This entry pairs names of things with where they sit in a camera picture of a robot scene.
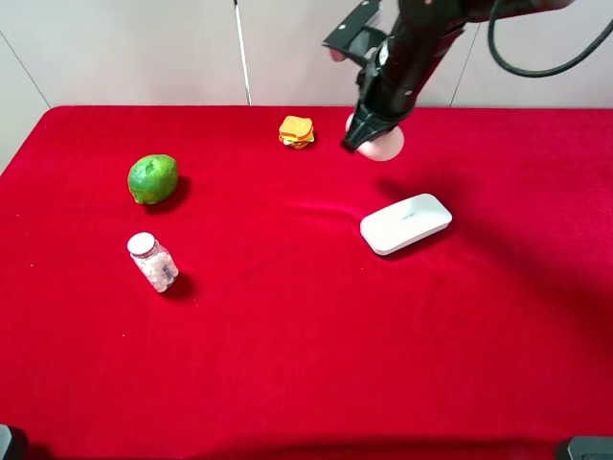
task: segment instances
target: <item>white wall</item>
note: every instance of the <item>white wall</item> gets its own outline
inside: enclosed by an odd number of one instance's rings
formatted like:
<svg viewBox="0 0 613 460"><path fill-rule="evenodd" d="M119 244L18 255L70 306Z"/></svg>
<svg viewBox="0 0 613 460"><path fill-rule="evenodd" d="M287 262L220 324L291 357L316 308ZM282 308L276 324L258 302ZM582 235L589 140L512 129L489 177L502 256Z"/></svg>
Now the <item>white wall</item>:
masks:
<svg viewBox="0 0 613 460"><path fill-rule="evenodd" d="M355 103L356 66L332 62L321 41L357 0L238 2L253 104ZM389 31L397 0L382 4L379 27ZM611 0L577 0L564 11L504 20L499 48L519 66L557 65L612 17ZM486 32L487 25L467 27L419 104L613 107L613 37L567 74L527 80L494 64ZM233 0L0 0L0 33L0 158L14 153L45 99L50 106L247 102Z"/></svg>
<svg viewBox="0 0 613 460"><path fill-rule="evenodd" d="M0 35L0 173L48 108Z"/></svg>

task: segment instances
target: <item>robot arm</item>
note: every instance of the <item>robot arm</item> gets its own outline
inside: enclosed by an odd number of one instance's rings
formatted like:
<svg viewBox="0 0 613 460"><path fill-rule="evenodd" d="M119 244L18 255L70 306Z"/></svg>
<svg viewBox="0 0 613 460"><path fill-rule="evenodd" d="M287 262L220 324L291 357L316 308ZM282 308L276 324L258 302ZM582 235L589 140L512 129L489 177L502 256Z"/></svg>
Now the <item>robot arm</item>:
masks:
<svg viewBox="0 0 613 460"><path fill-rule="evenodd" d="M359 99L343 147L354 152L406 118L465 24L488 21L495 3L498 17L504 18L558 10L573 1L399 0L399 16L389 35L367 25L380 0L362 1L324 41L362 67Z"/></svg>

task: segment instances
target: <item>green lime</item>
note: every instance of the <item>green lime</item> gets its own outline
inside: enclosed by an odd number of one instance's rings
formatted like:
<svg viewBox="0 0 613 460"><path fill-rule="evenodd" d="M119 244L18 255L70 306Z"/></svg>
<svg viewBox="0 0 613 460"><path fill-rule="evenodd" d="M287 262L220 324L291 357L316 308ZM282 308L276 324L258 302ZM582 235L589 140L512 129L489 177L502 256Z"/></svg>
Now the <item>green lime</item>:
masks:
<svg viewBox="0 0 613 460"><path fill-rule="evenodd" d="M127 175L127 187L139 204L159 203L170 196L179 180L176 161L168 155L148 155Z"/></svg>

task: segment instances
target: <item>toy sandwich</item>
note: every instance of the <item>toy sandwich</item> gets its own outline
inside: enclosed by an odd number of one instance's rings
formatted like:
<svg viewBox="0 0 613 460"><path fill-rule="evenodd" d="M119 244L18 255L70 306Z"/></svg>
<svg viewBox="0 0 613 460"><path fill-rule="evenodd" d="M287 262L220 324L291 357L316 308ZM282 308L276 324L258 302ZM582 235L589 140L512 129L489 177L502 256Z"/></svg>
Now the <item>toy sandwich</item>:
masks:
<svg viewBox="0 0 613 460"><path fill-rule="evenodd" d="M310 118L287 116L279 127L279 142L294 149L303 149L315 141L313 122Z"/></svg>

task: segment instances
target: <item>white bottle cap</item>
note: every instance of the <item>white bottle cap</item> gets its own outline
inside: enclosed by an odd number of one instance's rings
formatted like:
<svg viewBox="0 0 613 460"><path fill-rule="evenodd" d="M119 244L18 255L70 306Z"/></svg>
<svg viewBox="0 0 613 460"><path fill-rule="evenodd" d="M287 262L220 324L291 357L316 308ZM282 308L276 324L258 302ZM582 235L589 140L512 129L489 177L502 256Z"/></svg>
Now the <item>white bottle cap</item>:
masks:
<svg viewBox="0 0 613 460"><path fill-rule="evenodd" d="M137 233L127 242L127 250L134 256L147 254L155 245L155 238L147 232Z"/></svg>

